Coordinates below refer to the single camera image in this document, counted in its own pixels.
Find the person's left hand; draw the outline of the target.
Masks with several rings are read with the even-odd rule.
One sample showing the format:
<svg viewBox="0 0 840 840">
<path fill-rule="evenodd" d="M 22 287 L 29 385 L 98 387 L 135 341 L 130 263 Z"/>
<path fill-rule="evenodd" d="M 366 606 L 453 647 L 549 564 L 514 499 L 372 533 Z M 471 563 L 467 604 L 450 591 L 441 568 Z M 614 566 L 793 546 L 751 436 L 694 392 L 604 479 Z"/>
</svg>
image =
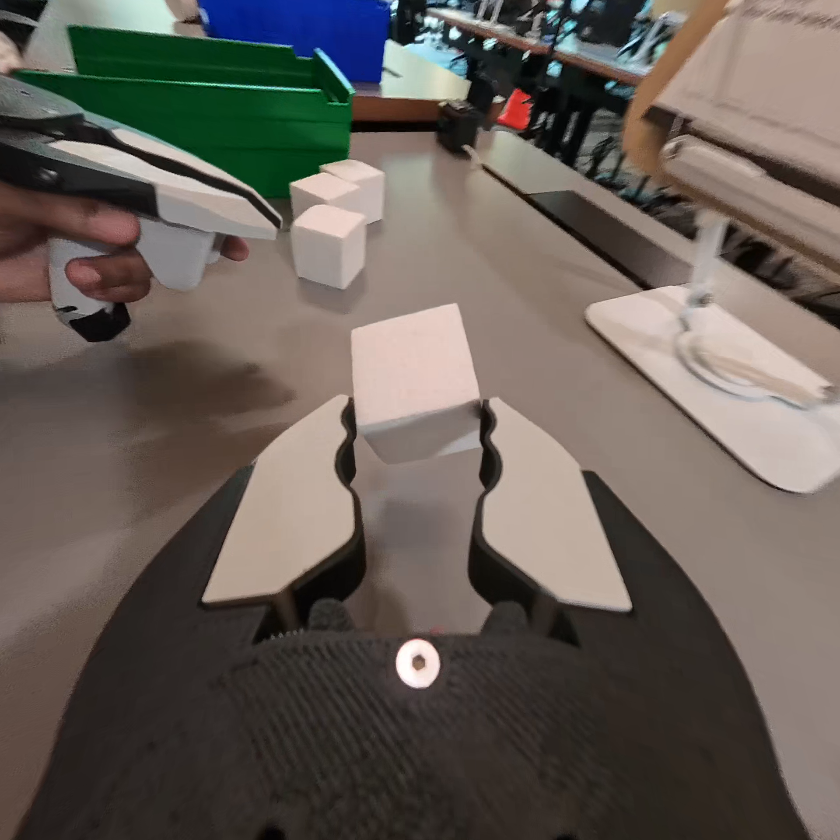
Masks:
<svg viewBox="0 0 840 840">
<path fill-rule="evenodd" d="M 74 259 L 70 284 L 96 301 L 132 303 L 147 297 L 153 273 L 135 247 L 140 219 L 89 198 L 33 192 L 1 184 L 1 302 L 48 302 L 53 237 L 92 242 L 107 254 Z"/>
</svg>

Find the red object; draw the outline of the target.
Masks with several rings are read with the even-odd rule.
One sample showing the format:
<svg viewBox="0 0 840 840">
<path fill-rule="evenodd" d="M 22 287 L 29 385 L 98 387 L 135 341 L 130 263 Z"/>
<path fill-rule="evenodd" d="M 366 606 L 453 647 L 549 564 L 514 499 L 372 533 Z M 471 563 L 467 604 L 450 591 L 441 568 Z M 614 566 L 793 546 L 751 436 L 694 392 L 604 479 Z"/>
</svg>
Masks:
<svg viewBox="0 0 840 840">
<path fill-rule="evenodd" d="M 505 130 L 521 133 L 529 124 L 532 113 L 532 99 L 522 89 L 515 88 L 508 97 L 500 115 L 497 126 Z"/>
</svg>

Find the white laptop stand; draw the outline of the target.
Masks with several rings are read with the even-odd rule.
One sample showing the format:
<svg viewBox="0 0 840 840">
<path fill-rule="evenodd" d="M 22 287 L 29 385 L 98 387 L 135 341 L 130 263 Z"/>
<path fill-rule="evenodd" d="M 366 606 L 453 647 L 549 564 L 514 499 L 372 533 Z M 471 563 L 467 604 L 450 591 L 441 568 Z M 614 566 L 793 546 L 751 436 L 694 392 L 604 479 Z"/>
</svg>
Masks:
<svg viewBox="0 0 840 840">
<path fill-rule="evenodd" d="M 741 467 L 807 495 L 838 479 L 838 386 L 713 300 L 728 220 L 700 214 L 689 281 L 601 301 L 588 325 Z"/>
</svg>

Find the blue plastic bin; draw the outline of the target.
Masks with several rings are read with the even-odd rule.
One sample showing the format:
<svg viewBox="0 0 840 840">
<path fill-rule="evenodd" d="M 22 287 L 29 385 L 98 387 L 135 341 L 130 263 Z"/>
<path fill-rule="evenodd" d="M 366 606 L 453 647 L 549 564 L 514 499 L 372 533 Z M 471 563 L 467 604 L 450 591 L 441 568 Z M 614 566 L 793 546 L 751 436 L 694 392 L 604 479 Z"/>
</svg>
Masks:
<svg viewBox="0 0 840 840">
<path fill-rule="evenodd" d="M 291 47 L 328 56 L 351 82 L 382 77 L 391 3 L 383 1 L 200 1 L 212 37 Z"/>
</svg>

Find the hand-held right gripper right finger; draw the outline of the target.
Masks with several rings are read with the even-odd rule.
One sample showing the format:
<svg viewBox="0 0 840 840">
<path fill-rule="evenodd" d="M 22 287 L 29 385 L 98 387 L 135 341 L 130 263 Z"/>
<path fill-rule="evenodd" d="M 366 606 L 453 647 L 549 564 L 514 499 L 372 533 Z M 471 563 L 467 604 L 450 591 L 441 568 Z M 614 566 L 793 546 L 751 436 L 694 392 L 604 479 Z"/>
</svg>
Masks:
<svg viewBox="0 0 840 840">
<path fill-rule="evenodd" d="M 499 397 L 483 402 L 481 494 L 469 543 L 469 582 L 489 605 L 519 604 L 541 628 L 564 608 L 634 609 L 583 468 Z"/>
</svg>

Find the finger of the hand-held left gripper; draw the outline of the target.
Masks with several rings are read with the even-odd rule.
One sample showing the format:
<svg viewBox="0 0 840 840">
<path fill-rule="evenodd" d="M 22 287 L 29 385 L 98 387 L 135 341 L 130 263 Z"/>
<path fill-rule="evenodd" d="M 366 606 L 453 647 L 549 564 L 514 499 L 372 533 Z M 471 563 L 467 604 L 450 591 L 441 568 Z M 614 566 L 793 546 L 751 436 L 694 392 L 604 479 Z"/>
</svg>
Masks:
<svg viewBox="0 0 840 840">
<path fill-rule="evenodd" d="M 159 169 L 140 158 L 96 143 L 62 141 L 62 150 L 76 159 L 133 175 L 154 188 L 156 216 L 166 223 L 243 238 L 274 239 L 282 229 L 243 198 L 193 178 Z"/>
<path fill-rule="evenodd" d="M 110 129 L 108 133 L 114 148 L 127 152 L 159 170 L 182 175 L 206 186 L 240 196 L 276 228 L 284 226 L 282 216 L 257 191 L 213 164 L 148 134 L 138 133 L 126 127 Z"/>
</svg>

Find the green plastic bin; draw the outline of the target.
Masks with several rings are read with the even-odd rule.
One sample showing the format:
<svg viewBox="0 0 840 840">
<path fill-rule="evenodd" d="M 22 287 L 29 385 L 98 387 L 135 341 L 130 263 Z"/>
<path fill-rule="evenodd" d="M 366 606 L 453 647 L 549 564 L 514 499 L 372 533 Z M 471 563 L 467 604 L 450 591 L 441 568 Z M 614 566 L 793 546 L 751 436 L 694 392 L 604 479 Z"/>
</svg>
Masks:
<svg viewBox="0 0 840 840">
<path fill-rule="evenodd" d="M 349 157 L 354 89 L 319 49 L 68 28 L 76 73 L 17 77 L 215 165 L 266 199 Z"/>
</svg>

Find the long brown desk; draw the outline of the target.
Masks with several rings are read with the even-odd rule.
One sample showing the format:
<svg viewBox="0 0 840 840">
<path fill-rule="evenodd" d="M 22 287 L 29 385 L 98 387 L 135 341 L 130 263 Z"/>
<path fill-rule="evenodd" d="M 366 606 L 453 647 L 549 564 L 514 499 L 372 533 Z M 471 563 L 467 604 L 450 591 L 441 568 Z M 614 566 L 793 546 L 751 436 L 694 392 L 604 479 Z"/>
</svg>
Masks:
<svg viewBox="0 0 840 840">
<path fill-rule="evenodd" d="M 618 59 L 585 48 L 578 44 L 576 37 L 573 35 L 565 36 L 555 48 L 552 48 L 551 44 L 544 38 L 518 35 L 512 27 L 492 23 L 467 12 L 451 8 L 429 7 L 426 15 L 441 22 L 446 27 L 455 28 L 461 34 L 474 36 L 481 40 L 492 39 L 521 53 L 550 56 L 550 61 L 557 60 L 564 66 L 578 67 L 598 77 L 634 87 L 640 85 L 654 68 L 653 66 L 640 66 L 636 62 Z"/>
</svg>

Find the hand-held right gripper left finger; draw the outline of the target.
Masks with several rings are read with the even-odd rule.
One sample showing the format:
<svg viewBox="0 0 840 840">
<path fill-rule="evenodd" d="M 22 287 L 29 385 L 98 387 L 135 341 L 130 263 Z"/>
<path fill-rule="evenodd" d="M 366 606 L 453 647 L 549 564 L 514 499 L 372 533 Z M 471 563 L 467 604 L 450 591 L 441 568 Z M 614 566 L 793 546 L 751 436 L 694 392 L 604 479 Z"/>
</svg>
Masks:
<svg viewBox="0 0 840 840">
<path fill-rule="evenodd" d="M 304 624 L 321 599 L 344 602 L 364 578 L 354 401 L 337 395 L 255 459 L 202 596 L 205 607 L 267 605 Z"/>
</svg>

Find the grey desk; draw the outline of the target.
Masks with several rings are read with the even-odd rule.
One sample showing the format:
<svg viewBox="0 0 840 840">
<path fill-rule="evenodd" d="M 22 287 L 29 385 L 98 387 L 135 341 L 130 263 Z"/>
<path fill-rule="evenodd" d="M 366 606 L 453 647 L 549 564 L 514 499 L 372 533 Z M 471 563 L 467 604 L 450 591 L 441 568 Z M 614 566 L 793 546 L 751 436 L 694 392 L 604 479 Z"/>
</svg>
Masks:
<svg viewBox="0 0 840 840">
<path fill-rule="evenodd" d="M 352 391 L 357 327 L 457 303 L 483 396 L 597 472 L 702 592 L 749 673 L 813 835 L 838 838 L 838 482 L 766 486 L 585 323 L 634 284 L 424 133 L 363 133 L 386 173 L 348 290 L 303 282 L 287 235 L 155 289 L 120 341 L 2 309 L 2 838 L 67 699 L 145 565 L 238 467 Z"/>
</svg>

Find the pale desk with wooden edge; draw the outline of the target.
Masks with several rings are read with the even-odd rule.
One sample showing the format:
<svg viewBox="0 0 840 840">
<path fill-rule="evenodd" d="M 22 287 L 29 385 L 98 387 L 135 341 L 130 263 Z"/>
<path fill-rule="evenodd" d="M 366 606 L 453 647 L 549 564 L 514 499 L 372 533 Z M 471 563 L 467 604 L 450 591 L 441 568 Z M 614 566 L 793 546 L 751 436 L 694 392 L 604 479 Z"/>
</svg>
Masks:
<svg viewBox="0 0 840 840">
<path fill-rule="evenodd" d="M 378 82 L 354 81 L 354 133 L 433 132 L 439 105 L 466 100 L 470 82 L 392 40 Z"/>
</svg>

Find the white foam cube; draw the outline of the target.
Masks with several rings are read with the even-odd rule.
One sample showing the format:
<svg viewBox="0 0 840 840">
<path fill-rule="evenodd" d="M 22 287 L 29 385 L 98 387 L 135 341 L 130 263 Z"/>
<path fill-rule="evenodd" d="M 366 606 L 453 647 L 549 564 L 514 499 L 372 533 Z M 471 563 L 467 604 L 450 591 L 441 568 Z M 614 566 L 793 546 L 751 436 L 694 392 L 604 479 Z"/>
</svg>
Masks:
<svg viewBox="0 0 840 840">
<path fill-rule="evenodd" d="M 480 447 L 480 388 L 456 303 L 353 329 L 350 352 L 357 430 L 381 462 Z"/>
<path fill-rule="evenodd" d="M 289 198 L 293 219 L 297 219 L 316 205 L 329 205 L 364 214 L 361 189 L 356 184 L 327 172 L 290 182 Z"/>
<path fill-rule="evenodd" d="M 345 290 L 365 265 L 365 215 L 328 204 L 310 206 L 292 223 L 290 241 L 297 277 Z"/>
<path fill-rule="evenodd" d="M 339 205 L 364 215 L 368 225 L 382 221 L 385 204 L 383 171 L 354 159 L 322 164 L 320 172 L 332 175 L 350 187 Z"/>
</svg>

